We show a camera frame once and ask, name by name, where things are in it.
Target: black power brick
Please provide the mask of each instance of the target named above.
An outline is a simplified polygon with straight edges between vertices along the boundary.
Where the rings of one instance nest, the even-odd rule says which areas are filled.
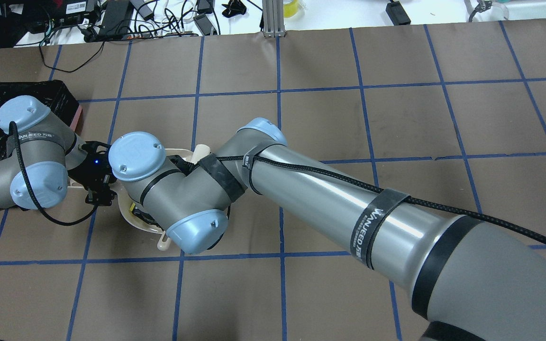
[[[410,17],[408,17],[408,14],[399,2],[389,2],[387,4],[386,12],[393,22],[393,25],[410,25]]]

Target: velcro strap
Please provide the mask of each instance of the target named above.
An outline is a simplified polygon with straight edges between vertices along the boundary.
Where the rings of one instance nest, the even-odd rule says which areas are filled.
[[[18,140],[20,140],[20,144],[30,142],[30,141],[51,141],[60,145],[64,149],[63,138],[51,132],[26,131],[26,132],[22,132],[18,134]],[[6,142],[6,151],[7,151],[8,157],[11,156],[11,153],[14,151],[15,148],[16,148],[16,144],[14,143],[14,137],[10,136]]]
[[[408,194],[387,188],[371,201],[357,219],[351,234],[351,255],[370,269],[373,269],[372,245],[381,224],[408,197]]]
[[[208,173],[212,179],[225,190],[227,196],[231,199],[231,202],[235,202],[239,197],[245,193],[243,187],[237,179],[233,176],[229,169],[216,158],[216,154],[210,155],[199,160],[199,165]]]
[[[248,153],[245,153],[243,156],[243,164],[241,165],[241,178],[243,179],[244,183],[248,183],[250,185],[250,188],[254,191],[254,193],[258,194],[259,196],[262,196],[256,188],[254,188],[254,185],[252,184],[252,168],[254,167],[254,157],[258,154],[262,153],[264,149],[267,149],[268,147],[271,147],[271,145],[282,145],[281,143],[277,143],[273,140],[267,140],[260,142],[256,145],[256,147],[250,149]]]

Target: black cable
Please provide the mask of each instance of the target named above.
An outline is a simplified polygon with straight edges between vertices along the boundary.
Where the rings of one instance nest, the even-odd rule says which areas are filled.
[[[214,9],[212,9],[212,13],[214,13],[214,19],[216,19],[216,28],[218,28],[218,34],[221,35],[220,24],[218,23],[218,17],[216,15],[216,11]]]
[[[136,9],[136,14],[134,14],[134,32],[137,31],[136,29],[136,21],[138,20],[138,14],[140,12],[140,10],[144,7],[144,6],[147,6],[149,4],[152,4],[152,3],[155,3],[155,6],[153,7],[153,19],[155,18],[155,9],[157,8],[157,4],[158,4],[158,1],[159,0],[150,0],[150,1],[145,1],[143,2],[143,4],[141,6],[138,6],[138,8]]]
[[[252,6],[256,7],[257,9],[260,9],[261,11],[263,10],[262,8],[260,8],[260,6],[256,5],[255,3],[251,2],[250,0],[246,0],[246,1],[251,3]]]
[[[59,69],[58,67],[53,67],[53,66],[50,66],[50,65],[46,64],[46,58],[44,57],[44,52],[41,49],[41,44],[39,44],[39,55],[41,56],[41,63],[43,63],[43,65],[45,67],[47,67],[48,69],[55,70],[55,71],[60,71],[60,72],[65,72],[65,73],[73,73],[75,71],[78,71],[78,69],[81,69],[82,67],[86,66],[89,62],[91,62],[94,58],[96,58],[96,56],[98,54],[100,54],[100,52],[102,52],[104,50],[104,43],[106,43],[106,41],[102,42],[102,44],[100,45],[100,48],[98,48],[98,51],[96,51],[88,60],[86,60],[82,65],[79,65],[78,67],[74,68],[71,71]]]
[[[238,157],[219,157],[218,159],[221,162],[222,161],[238,161],[238,160],[242,160],[243,157],[241,157],[241,156],[238,156]],[[375,193],[381,193],[383,191],[383,189],[380,188],[380,187],[377,187],[377,186],[374,186],[374,185],[359,181],[357,179],[353,179],[351,177],[344,176],[344,175],[339,174],[339,173],[331,172],[331,171],[329,171],[327,169],[321,169],[321,168],[310,167],[310,166],[303,166],[303,165],[299,165],[299,164],[289,164],[289,163],[283,163],[283,162],[276,162],[276,161],[270,160],[268,158],[258,157],[258,156],[254,157],[254,160],[260,161],[260,162],[265,162],[265,163],[268,163],[268,164],[271,164],[273,166],[277,166],[277,167],[280,167],[280,168],[291,169],[293,171],[318,173],[318,174],[321,174],[321,175],[325,175],[327,177],[332,177],[334,179],[339,179],[340,181],[347,182],[347,183],[352,184],[354,186],[364,188],[366,190],[370,190],[371,192],[375,192]],[[410,203],[412,205],[418,205],[418,206],[422,206],[422,207],[429,207],[429,208],[432,208],[432,209],[435,209],[435,210],[438,210],[438,211],[449,212],[449,213],[452,213],[452,214],[467,215],[467,216],[470,216],[472,218],[482,220],[483,222],[488,222],[488,223],[491,223],[491,224],[494,224],[494,225],[497,225],[497,226],[500,226],[500,227],[504,227],[505,229],[508,229],[510,231],[514,231],[516,233],[519,233],[521,235],[524,235],[524,236],[526,236],[528,238],[531,238],[533,240],[536,240],[537,242],[541,242],[541,243],[546,245],[546,236],[541,235],[540,233],[536,233],[535,231],[531,231],[531,230],[529,230],[529,229],[527,229],[525,227],[522,227],[522,226],[510,223],[510,222],[507,222],[507,221],[499,219],[499,218],[495,218],[494,216],[491,216],[491,215],[487,215],[487,214],[483,214],[483,213],[479,213],[479,212],[468,211],[466,209],[461,209],[461,208],[452,207],[452,206],[448,206],[448,205],[442,205],[442,204],[439,204],[439,203],[434,203],[432,201],[426,201],[426,200],[423,200],[423,199],[418,199],[418,198],[413,198],[413,197],[408,197],[405,200],[405,202]]]
[[[473,22],[473,18],[475,17],[477,11],[473,9],[471,12],[471,15],[469,15],[469,22]]]
[[[39,211],[39,213],[41,213],[43,216],[45,216],[45,218],[47,218],[49,221],[51,221],[54,224],[58,224],[58,225],[62,225],[62,226],[73,226],[73,225],[77,225],[77,224],[79,224],[81,222],[84,222],[85,220],[87,220],[87,218],[90,218],[91,215],[94,214],[94,212],[96,212],[96,209],[98,208],[98,205],[94,204],[94,207],[91,209],[90,213],[83,216],[83,218],[75,220],[74,222],[70,222],[70,223],[61,222],[60,220],[58,220],[56,218],[52,218],[52,216],[50,216],[46,212],[46,210],[44,210],[44,208],[41,207],[41,204],[37,200],[37,197],[35,197],[35,193],[33,192],[33,188],[31,187],[31,183],[28,180],[27,169],[24,166],[24,160],[22,159],[22,150],[20,148],[20,138],[18,136],[18,127],[16,126],[16,122],[11,121],[9,123],[9,133],[11,133],[11,135],[14,138],[14,146],[16,147],[16,155],[18,157],[18,165],[20,166],[20,171],[22,173],[22,178],[24,179],[24,183],[27,186],[28,195],[29,195],[29,197],[31,197],[31,200],[33,201],[33,204],[35,205],[35,207],[37,207],[37,210]]]

